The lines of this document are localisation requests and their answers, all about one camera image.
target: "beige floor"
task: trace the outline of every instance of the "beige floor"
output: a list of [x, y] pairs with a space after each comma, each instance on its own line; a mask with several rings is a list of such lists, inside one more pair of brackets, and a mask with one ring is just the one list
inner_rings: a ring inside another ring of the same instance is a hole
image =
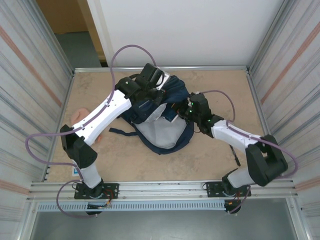
[[[129, 76], [132, 72], [118, 72], [116, 79]], [[244, 71], [173, 71], [185, 81], [189, 92], [211, 89], [226, 92], [234, 102], [235, 125], [253, 134], [263, 133], [256, 112], [250, 88]], [[92, 111], [111, 90], [111, 76], [108, 72], [77, 73], [66, 108], [63, 124], [70, 125], [70, 116], [78, 108]], [[207, 93], [212, 113], [225, 119], [232, 117], [228, 100], [219, 93]], [[126, 132], [133, 130], [122, 119], [116, 119], [110, 127]], [[216, 180], [237, 168], [228, 144], [212, 139], [202, 133], [195, 133], [191, 142], [180, 151], [168, 155], [157, 155], [142, 144], [137, 136], [126, 137], [102, 132], [100, 143], [92, 147], [98, 153], [96, 165], [104, 181], [178, 181]], [[241, 167], [246, 165], [245, 156], [236, 151]], [[54, 162], [71, 162], [58, 139]], [[52, 166], [49, 182], [65, 182], [72, 177], [72, 168]]]

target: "pink object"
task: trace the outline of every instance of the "pink object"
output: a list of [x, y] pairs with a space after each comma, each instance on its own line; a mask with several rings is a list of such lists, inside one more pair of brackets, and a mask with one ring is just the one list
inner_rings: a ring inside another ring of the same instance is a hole
[[[70, 117], [70, 122], [71, 122], [71, 126], [73, 126], [74, 124], [80, 122], [81, 120], [83, 120], [85, 117], [87, 117], [90, 114], [90, 112], [88, 111], [88, 109], [82, 107], [79, 108], [77, 111], [75, 111], [74, 114], [72, 114], [72, 116]], [[95, 140], [95, 142], [99, 143], [101, 141], [102, 136], [99, 135], [97, 137], [97, 139]]]

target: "ventilated metal panel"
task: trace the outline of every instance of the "ventilated metal panel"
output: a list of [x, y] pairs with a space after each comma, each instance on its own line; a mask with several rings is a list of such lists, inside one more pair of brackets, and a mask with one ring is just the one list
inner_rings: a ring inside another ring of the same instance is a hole
[[[61, 208], [66, 212], [96, 212], [88, 209], [88, 202], [63, 202]], [[224, 200], [192, 200], [192, 201], [114, 201], [107, 208], [99, 211], [170, 211], [170, 210], [225, 210]], [[38, 212], [58, 212], [55, 202], [43, 202], [38, 206]]]

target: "corrugated metal wall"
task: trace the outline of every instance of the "corrugated metal wall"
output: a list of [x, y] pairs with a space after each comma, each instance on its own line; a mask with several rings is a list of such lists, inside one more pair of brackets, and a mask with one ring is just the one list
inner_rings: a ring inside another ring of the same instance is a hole
[[298, 157], [293, 180], [315, 239], [320, 238], [319, 32], [320, 0], [289, 1], [250, 68], [270, 132]]
[[[32, 0], [0, 1], [0, 239], [17, 234], [32, 181], [45, 166], [25, 150], [29, 134], [55, 132], [71, 67]], [[51, 138], [31, 141], [48, 157]]]

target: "navy blue backpack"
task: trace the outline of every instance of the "navy blue backpack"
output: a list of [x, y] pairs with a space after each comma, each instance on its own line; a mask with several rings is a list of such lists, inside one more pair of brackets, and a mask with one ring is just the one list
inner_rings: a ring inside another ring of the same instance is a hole
[[166, 95], [159, 106], [150, 100], [141, 101], [121, 114], [135, 132], [126, 133], [116, 128], [110, 128], [109, 131], [125, 136], [139, 136], [157, 154], [174, 153], [186, 146], [194, 134], [194, 123], [186, 123], [172, 109], [173, 104], [188, 98], [186, 85], [173, 75], [162, 89]]

